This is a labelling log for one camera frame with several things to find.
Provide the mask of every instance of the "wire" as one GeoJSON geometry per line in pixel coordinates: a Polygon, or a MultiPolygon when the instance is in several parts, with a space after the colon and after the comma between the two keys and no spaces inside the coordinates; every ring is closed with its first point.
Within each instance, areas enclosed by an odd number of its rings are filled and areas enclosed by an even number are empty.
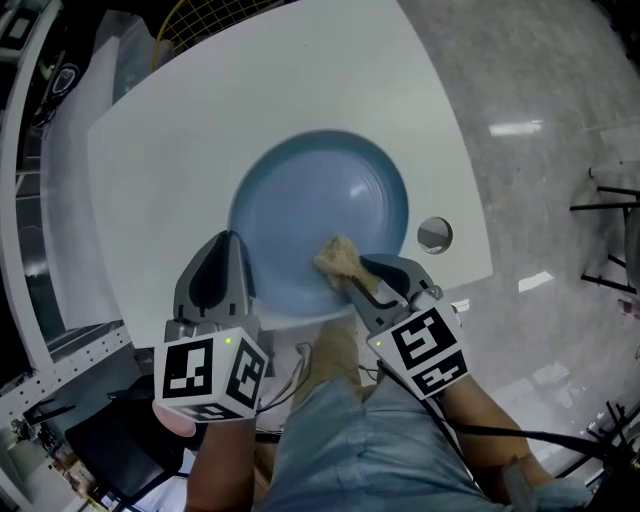
{"type": "MultiPolygon", "coordinates": [[[[381,361],[378,362],[378,368],[389,376],[393,381],[406,389],[411,396],[415,398],[415,395],[407,387],[407,385],[400,380],[400,378],[391,372],[381,361]]],[[[416,398],[422,406],[427,409],[427,412],[431,409],[431,406],[426,400],[419,400],[416,398]]],[[[437,416],[438,421],[446,422],[452,429],[463,434],[480,435],[480,436],[505,436],[505,437],[527,437],[529,439],[536,439],[538,441],[546,441],[548,443],[557,444],[573,450],[576,452],[590,455],[591,457],[606,460],[609,457],[615,457],[617,455],[616,450],[612,446],[596,443],[594,441],[588,441],[586,439],[580,439],[577,437],[566,436],[562,434],[552,434],[549,432],[535,432],[529,430],[512,430],[508,428],[498,427],[481,427],[478,425],[462,425],[453,421],[449,421],[446,417],[440,418],[437,416]]]]}
{"type": "MultiPolygon", "coordinates": [[[[288,393],[284,398],[282,398],[281,400],[274,402],[273,400],[271,401],[271,403],[269,403],[268,405],[266,405],[265,407],[262,407],[261,409],[258,409],[256,411],[256,416],[258,414],[262,414],[263,412],[269,411],[271,409],[273,409],[274,407],[278,407],[279,405],[282,405],[283,403],[285,403],[287,400],[289,400],[289,398],[291,398],[293,395],[296,394],[296,392],[307,382],[307,380],[309,380],[309,376],[311,375],[311,362],[313,359],[313,347],[311,346],[310,343],[298,343],[296,345],[296,348],[298,350],[300,350],[300,347],[302,345],[306,345],[307,347],[309,347],[309,358],[307,360],[307,374],[304,376],[304,378],[302,380],[298,379],[298,385],[295,387],[295,389],[293,391],[291,391],[290,393],[288,393]]],[[[291,381],[293,382],[293,375],[295,375],[295,369],[294,369],[294,373],[291,376],[291,381]]]]}
{"type": "Polygon", "coordinates": [[[378,377],[377,377],[378,370],[374,370],[373,368],[366,368],[361,364],[358,365],[358,368],[366,372],[371,380],[378,380],[378,377]]]}

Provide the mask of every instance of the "black cable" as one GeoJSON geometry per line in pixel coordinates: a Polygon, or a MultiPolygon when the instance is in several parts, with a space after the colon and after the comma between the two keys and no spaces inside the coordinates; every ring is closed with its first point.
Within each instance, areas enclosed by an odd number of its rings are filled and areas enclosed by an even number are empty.
{"type": "Polygon", "coordinates": [[[311,360],[313,358],[313,347],[311,347],[311,345],[309,345],[309,347],[310,348],[309,348],[309,360],[307,361],[307,374],[304,376],[304,379],[299,381],[298,385],[294,388],[294,390],[291,391],[291,393],[286,395],[284,398],[281,398],[277,402],[269,404],[266,407],[263,407],[262,409],[258,409],[256,411],[256,416],[258,414],[262,414],[263,412],[269,411],[269,410],[273,409],[274,407],[278,407],[279,405],[282,405],[283,403],[285,403],[287,400],[289,400],[289,398],[291,398],[293,395],[296,394],[296,392],[307,382],[307,380],[309,380],[309,376],[311,375],[311,360]]]}
{"type": "Polygon", "coordinates": [[[377,380],[377,379],[378,379],[377,375],[376,375],[376,376],[371,375],[372,373],[376,373],[376,374],[377,374],[377,373],[378,373],[378,370],[374,370],[373,368],[367,368],[367,367],[365,367],[365,366],[362,366],[361,364],[359,364],[359,365],[358,365],[358,368],[359,368],[360,370],[362,370],[362,371],[366,372],[366,374],[369,376],[369,378],[370,378],[371,380],[377,380]]]}

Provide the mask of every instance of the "marble floor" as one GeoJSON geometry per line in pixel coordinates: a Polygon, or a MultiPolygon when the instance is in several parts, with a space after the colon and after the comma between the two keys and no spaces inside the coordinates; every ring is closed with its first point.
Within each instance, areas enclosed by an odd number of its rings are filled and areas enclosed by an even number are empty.
{"type": "MultiPolygon", "coordinates": [[[[621,200],[598,198],[587,170],[640,159],[640,74],[589,0],[400,4],[453,106],[484,206],[494,275],[447,293],[468,301],[472,372],[523,428],[584,436],[610,421],[606,400],[640,401],[640,321],[621,314],[619,292],[580,281],[586,269],[612,272],[622,214],[568,207],[621,200]]],[[[638,176],[598,182],[640,189],[638,176]]],[[[554,472],[576,458],[533,445],[554,472]]]]}

